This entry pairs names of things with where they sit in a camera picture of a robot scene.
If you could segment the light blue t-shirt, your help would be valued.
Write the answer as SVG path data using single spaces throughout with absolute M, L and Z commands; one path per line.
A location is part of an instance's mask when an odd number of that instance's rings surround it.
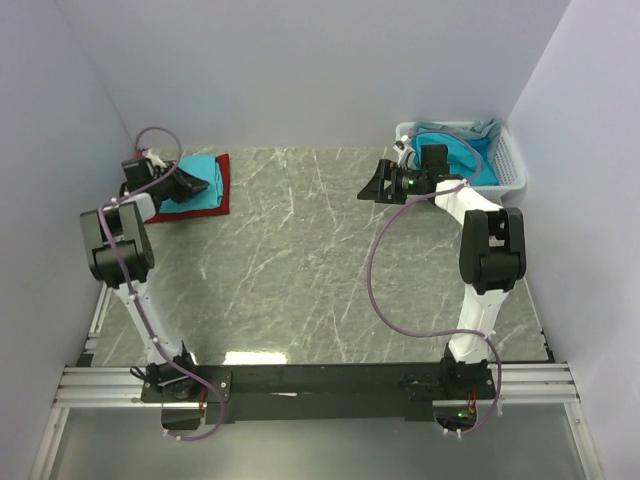
M 185 156 L 161 186 L 168 195 L 159 206 L 161 214 L 182 214 L 216 209 L 224 196 L 220 164 L 213 154 Z

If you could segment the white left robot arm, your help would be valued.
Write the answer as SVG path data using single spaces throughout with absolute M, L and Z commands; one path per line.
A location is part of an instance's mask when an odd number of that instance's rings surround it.
M 200 388 L 192 355 L 172 332 L 152 284 L 155 258 L 145 222 L 166 200 L 185 203 L 210 186 L 175 162 L 157 165 L 145 157 L 122 163 L 122 196 L 80 215 L 89 269 L 120 298 L 143 341 L 151 380 L 164 380 L 176 401 L 193 399 Z

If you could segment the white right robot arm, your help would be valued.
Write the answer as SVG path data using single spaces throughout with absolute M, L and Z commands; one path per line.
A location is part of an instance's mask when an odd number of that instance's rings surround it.
M 523 213 L 486 199 L 467 179 L 451 173 L 447 156 L 446 145 L 427 145 L 418 170 L 405 162 L 381 159 L 357 198 L 391 205 L 406 205 L 409 198 L 414 203 L 429 200 L 461 225 L 458 265 L 465 291 L 447 345 L 448 355 L 458 364 L 438 377 L 442 393 L 460 399 L 474 386 L 473 374 L 464 365 L 489 359 L 487 341 L 502 304 L 524 277 L 526 242 Z

